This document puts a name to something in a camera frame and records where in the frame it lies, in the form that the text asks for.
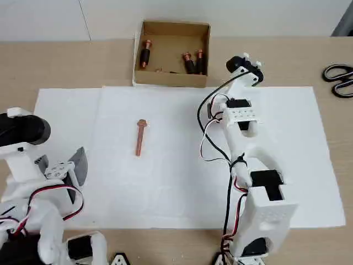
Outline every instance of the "black wire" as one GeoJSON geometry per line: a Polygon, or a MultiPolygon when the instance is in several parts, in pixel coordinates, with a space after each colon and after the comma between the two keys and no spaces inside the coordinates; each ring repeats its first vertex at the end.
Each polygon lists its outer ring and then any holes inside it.
{"type": "MultiPolygon", "coordinates": [[[[212,91],[200,104],[199,108],[197,109],[197,122],[199,123],[199,126],[201,128],[201,131],[202,133],[205,133],[205,128],[204,126],[202,125],[202,122],[201,122],[201,119],[200,119],[200,113],[201,113],[201,109],[202,109],[202,106],[206,103],[206,101],[215,93],[217,93],[220,89],[222,89],[223,87],[225,87],[226,85],[228,85],[229,83],[231,83],[232,81],[234,81],[235,79],[241,77],[241,76],[244,76],[246,74],[248,74],[248,72],[244,72],[244,73],[241,73],[235,77],[232,77],[231,79],[229,79],[227,82],[225,82],[224,84],[220,85],[218,88],[216,88],[214,91],[212,91]]],[[[227,156],[227,154],[222,150],[220,149],[212,140],[211,138],[206,134],[206,139],[209,141],[209,143],[218,151],[220,152],[223,157],[229,161],[229,157],[227,156]]]]}
{"type": "MultiPolygon", "coordinates": [[[[228,192],[227,192],[226,218],[225,218],[225,220],[224,220],[224,226],[223,226],[223,233],[222,233],[222,235],[225,235],[225,234],[227,233],[228,218],[229,218],[229,209],[230,209],[230,207],[231,207],[231,191],[232,191],[232,185],[233,185],[233,179],[232,179],[232,175],[231,175],[231,176],[229,177],[228,192]]],[[[221,240],[222,262],[223,262],[223,264],[226,264],[226,258],[225,258],[225,256],[224,256],[223,244],[224,244],[224,238],[222,237],[222,240],[221,240]]]]}
{"type": "Polygon", "coordinates": [[[3,212],[2,214],[0,214],[0,215],[5,215],[5,214],[7,214],[9,211],[12,211],[12,210],[15,209],[15,208],[16,208],[16,206],[12,206],[10,209],[4,211],[4,212],[3,212]]]}
{"type": "MultiPolygon", "coordinates": [[[[235,77],[232,77],[231,79],[229,79],[228,81],[226,81],[225,83],[223,83],[222,85],[220,85],[218,88],[216,88],[214,91],[212,91],[202,102],[201,104],[199,105],[199,108],[197,109],[197,122],[199,123],[199,126],[201,128],[201,131],[202,133],[205,133],[205,128],[201,122],[201,119],[200,119],[200,113],[201,113],[201,109],[202,109],[202,106],[207,102],[207,100],[209,98],[211,98],[212,95],[214,95],[215,93],[217,93],[220,89],[222,89],[223,87],[225,87],[226,85],[228,85],[229,83],[231,83],[232,81],[236,80],[237,78],[240,78],[244,75],[247,75],[250,71],[247,71],[247,72],[244,72],[244,73],[241,73],[235,77]]],[[[212,140],[211,138],[205,134],[205,137],[207,138],[207,140],[209,141],[209,143],[218,151],[220,152],[223,157],[228,160],[229,160],[229,157],[227,156],[227,154],[222,150],[220,149],[212,140]]],[[[228,184],[228,192],[227,192],[227,206],[226,206],[226,218],[224,220],[224,226],[223,226],[223,235],[225,235],[227,233],[227,227],[228,227],[228,219],[229,219],[229,209],[231,207],[231,191],[232,191],[232,185],[233,185],[233,179],[232,179],[232,174],[230,175],[229,177],[229,184],[228,184]]],[[[226,258],[225,258],[225,252],[224,252],[224,249],[223,249],[223,243],[224,243],[224,239],[222,238],[222,241],[221,241],[221,253],[222,253],[222,262],[223,264],[226,264],[226,258]]]]}

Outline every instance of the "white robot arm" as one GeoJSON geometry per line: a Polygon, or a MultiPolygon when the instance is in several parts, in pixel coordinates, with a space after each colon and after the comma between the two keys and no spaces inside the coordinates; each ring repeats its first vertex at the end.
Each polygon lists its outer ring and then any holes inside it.
{"type": "Polygon", "coordinates": [[[68,162],[48,168],[35,159],[49,124],[20,108],[0,114],[0,159],[11,175],[0,204],[0,264],[106,265],[106,241],[94,232],[62,242],[64,221],[83,209],[87,159],[81,147],[68,162]]]}
{"type": "Polygon", "coordinates": [[[280,147],[271,140],[251,98],[243,95],[246,89],[262,81],[259,66],[258,62],[253,66],[247,54],[230,59],[227,68],[234,81],[223,97],[216,94],[208,105],[209,117],[218,119],[227,139],[234,189],[243,192],[238,202],[236,226],[230,234],[223,235],[223,253],[216,264],[225,263],[225,252],[232,256],[230,264],[261,264],[261,257],[277,251],[282,244],[297,208],[280,147]],[[222,116],[213,115],[212,107],[222,116]],[[264,168],[253,169],[247,162],[250,158],[264,168]],[[240,216],[244,197],[247,199],[240,216]]]}

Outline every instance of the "scissors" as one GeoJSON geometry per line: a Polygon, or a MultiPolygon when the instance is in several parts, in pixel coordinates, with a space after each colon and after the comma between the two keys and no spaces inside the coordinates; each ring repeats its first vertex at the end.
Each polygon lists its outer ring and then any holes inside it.
{"type": "Polygon", "coordinates": [[[322,73],[322,79],[326,82],[334,82],[334,81],[341,81],[341,83],[336,84],[332,87],[332,93],[339,98],[352,98],[353,92],[350,93],[343,93],[340,91],[341,88],[353,85],[353,67],[349,65],[344,65],[340,63],[336,63],[334,65],[328,66],[322,73]],[[345,73],[341,73],[335,76],[330,76],[329,72],[333,69],[340,69],[344,70],[345,73]]]}

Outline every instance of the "white wire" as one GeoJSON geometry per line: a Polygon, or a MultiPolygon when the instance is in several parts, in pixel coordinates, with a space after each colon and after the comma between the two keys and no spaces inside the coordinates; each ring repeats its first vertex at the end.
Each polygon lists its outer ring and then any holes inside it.
{"type": "Polygon", "coordinates": [[[0,231],[6,231],[9,229],[11,229],[11,231],[15,231],[16,224],[19,223],[17,220],[14,220],[12,218],[7,218],[7,217],[1,217],[0,222],[2,222],[2,224],[0,224],[0,231]]]}
{"type": "Polygon", "coordinates": [[[230,163],[228,160],[224,159],[224,158],[205,159],[204,156],[202,155],[202,144],[203,144],[204,141],[205,141],[206,134],[207,134],[207,129],[208,129],[208,127],[209,127],[212,123],[217,122],[217,121],[219,121],[219,120],[218,120],[218,119],[212,119],[212,120],[210,120],[210,121],[206,124],[206,126],[205,126],[204,135],[203,135],[203,137],[202,137],[202,139],[201,139],[201,142],[200,142],[200,157],[202,158],[202,160],[204,160],[204,161],[206,161],[206,162],[211,162],[211,161],[215,161],[215,160],[224,160],[224,161],[226,161],[226,162],[230,165],[231,163],[230,163]]]}

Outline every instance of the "brown cardboard box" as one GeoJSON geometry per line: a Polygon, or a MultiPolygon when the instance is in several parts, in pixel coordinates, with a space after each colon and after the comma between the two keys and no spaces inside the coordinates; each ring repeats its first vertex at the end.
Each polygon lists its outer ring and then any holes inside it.
{"type": "Polygon", "coordinates": [[[135,62],[135,82],[173,87],[205,87],[208,66],[208,41],[210,26],[201,23],[174,23],[144,21],[135,62]],[[140,54],[143,42],[152,41],[149,63],[145,69],[140,67],[140,54]],[[196,61],[196,50],[205,54],[205,75],[186,73],[182,54],[189,52],[196,61]]]}

